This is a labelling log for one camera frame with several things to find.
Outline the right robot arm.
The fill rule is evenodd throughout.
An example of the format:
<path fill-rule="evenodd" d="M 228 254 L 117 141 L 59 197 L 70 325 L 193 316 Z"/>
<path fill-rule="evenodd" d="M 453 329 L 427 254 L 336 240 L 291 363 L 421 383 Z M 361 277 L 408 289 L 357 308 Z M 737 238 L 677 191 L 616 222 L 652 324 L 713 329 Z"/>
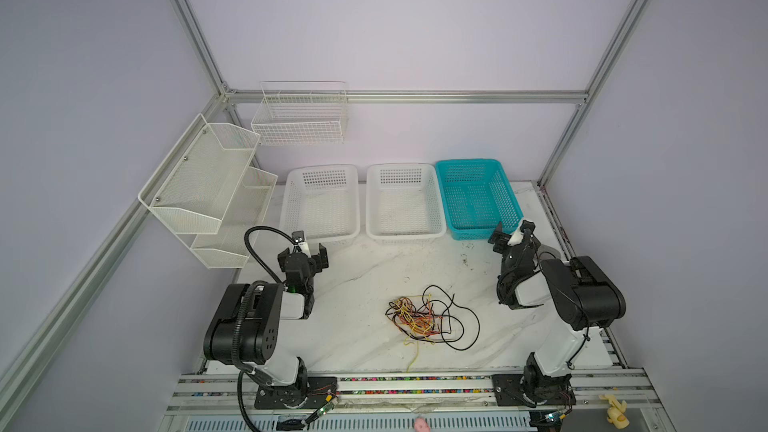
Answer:
<path fill-rule="evenodd" d="M 531 408 L 562 405 L 569 410 L 575 403 L 571 386 L 575 361 L 593 335 L 625 315 L 625 298 L 591 257 L 568 261 L 546 257 L 530 221 L 521 221 L 513 233 L 506 233 L 499 223 L 488 243 L 501 255 L 498 302 L 511 310 L 535 309 L 535 304 L 522 301 L 518 290 L 539 277 L 559 317 L 520 373 L 492 377 L 496 402 Z"/>

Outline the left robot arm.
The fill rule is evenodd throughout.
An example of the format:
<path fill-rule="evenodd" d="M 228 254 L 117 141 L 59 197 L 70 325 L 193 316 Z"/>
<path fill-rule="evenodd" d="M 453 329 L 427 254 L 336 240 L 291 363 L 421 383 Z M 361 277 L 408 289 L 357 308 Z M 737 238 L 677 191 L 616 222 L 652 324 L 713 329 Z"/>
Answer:
<path fill-rule="evenodd" d="M 289 242 L 277 256 L 283 278 L 251 243 L 251 235 L 260 231 Z M 327 248 L 319 244 L 313 254 L 302 231 L 287 234 L 263 225 L 248 228 L 243 240 L 272 280 L 227 287 L 204 336 L 204 357 L 237 369 L 239 397 L 247 381 L 255 384 L 258 410 L 318 407 L 335 397 L 337 380 L 310 376 L 302 358 L 280 349 L 278 334 L 283 320 L 309 318 L 315 303 L 315 276 L 329 267 Z"/>

